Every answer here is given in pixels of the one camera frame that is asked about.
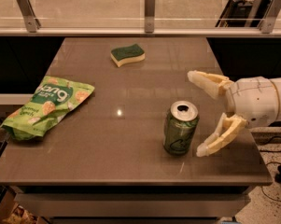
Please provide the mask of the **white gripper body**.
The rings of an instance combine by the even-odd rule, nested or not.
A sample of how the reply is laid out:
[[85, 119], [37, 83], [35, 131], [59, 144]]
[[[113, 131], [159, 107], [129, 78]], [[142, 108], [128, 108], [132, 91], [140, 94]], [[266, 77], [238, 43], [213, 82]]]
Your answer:
[[231, 84], [225, 96], [227, 111], [245, 119], [248, 128], [266, 127], [277, 120], [277, 90], [268, 78], [241, 78]]

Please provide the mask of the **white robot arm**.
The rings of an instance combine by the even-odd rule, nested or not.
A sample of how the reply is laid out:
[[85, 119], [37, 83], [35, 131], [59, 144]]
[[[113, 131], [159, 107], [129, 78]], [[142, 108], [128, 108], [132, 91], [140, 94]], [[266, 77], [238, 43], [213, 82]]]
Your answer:
[[223, 97], [226, 109], [214, 132], [197, 147], [197, 157], [218, 152], [245, 127], [266, 127], [281, 121], [281, 77], [231, 81], [223, 75], [189, 71], [188, 79], [213, 99]]

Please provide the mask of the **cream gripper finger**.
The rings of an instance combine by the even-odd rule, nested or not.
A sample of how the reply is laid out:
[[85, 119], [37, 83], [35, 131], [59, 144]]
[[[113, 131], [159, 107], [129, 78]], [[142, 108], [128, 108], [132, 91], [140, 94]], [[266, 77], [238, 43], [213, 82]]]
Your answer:
[[223, 113], [214, 132], [197, 147], [196, 156], [204, 157], [217, 153], [230, 144], [246, 124], [247, 120], [241, 116], [228, 117], [226, 113]]
[[217, 100], [233, 84], [228, 77], [202, 71], [189, 71], [188, 79], [191, 83], [205, 91], [211, 98]]

